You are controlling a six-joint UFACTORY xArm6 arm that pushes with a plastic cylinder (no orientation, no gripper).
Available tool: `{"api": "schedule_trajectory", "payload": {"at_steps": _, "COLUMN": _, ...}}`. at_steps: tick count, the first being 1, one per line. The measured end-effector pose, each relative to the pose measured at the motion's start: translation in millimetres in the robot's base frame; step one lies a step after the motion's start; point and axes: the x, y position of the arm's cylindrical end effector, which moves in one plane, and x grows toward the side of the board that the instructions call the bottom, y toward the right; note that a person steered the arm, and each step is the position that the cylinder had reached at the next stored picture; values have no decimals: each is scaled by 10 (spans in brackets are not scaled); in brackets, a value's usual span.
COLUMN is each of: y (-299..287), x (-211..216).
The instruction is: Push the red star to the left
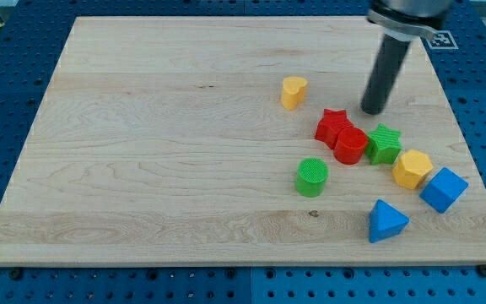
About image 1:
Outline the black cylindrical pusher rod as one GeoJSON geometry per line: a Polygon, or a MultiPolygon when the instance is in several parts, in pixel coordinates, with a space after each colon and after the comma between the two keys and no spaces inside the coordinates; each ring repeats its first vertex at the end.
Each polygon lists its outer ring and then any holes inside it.
{"type": "Polygon", "coordinates": [[[387,34],[382,36],[380,48],[360,102],[360,108],[366,114],[378,115],[385,109],[410,44],[410,41],[400,41],[387,34]]]}

